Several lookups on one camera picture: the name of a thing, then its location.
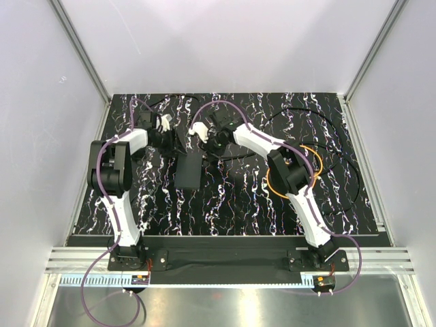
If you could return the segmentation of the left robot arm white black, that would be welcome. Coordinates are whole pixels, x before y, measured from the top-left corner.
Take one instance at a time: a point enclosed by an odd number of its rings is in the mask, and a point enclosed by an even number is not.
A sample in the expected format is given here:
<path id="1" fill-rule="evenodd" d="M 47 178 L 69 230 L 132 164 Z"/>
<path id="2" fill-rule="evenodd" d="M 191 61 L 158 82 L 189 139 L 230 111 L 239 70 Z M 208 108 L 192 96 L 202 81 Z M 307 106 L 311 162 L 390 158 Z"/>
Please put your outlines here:
<path id="1" fill-rule="evenodd" d="M 171 120 L 169 114 L 143 112 L 138 127 L 90 146 L 87 183 L 104 204 L 114 232 L 110 259 L 123 269 L 140 270 L 150 262 L 131 207 L 132 156 L 148 146 L 173 155 L 177 136 Z"/>

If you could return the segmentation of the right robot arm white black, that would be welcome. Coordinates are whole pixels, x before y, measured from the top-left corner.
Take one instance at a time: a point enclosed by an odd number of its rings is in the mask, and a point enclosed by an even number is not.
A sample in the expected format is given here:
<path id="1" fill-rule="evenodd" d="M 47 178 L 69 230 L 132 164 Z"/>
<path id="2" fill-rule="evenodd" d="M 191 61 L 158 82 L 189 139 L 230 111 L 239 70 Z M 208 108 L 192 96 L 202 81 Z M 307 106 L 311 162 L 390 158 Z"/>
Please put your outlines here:
<path id="1" fill-rule="evenodd" d="M 270 189 L 289 199 L 303 227 L 308 246 L 307 260 L 318 270 L 330 266 L 339 246 L 315 203 L 315 173 L 302 151 L 260 131 L 244 118 L 231 119 L 216 112 L 212 120 L 216 132 L 210 132 L 203 122 L 196 122 L 191 125 L 189 133 L 198 135 L 203 149 L 213 157 L 224 152 L 230 143 L 263 157 L 268 164 Z"/>

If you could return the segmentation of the black network switch box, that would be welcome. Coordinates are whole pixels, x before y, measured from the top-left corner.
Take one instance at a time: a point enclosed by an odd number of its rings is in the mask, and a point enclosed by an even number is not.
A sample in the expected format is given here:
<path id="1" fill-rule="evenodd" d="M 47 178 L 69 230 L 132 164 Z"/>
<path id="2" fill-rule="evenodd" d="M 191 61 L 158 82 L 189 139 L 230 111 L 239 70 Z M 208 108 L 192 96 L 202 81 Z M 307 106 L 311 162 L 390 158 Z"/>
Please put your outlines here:
<path id="1" fill-rule="evenodd" d="M 176 189 L 199 190 L 202 176 L 202 155 L 189 153 L 177 159 L 174 186 Z"/>

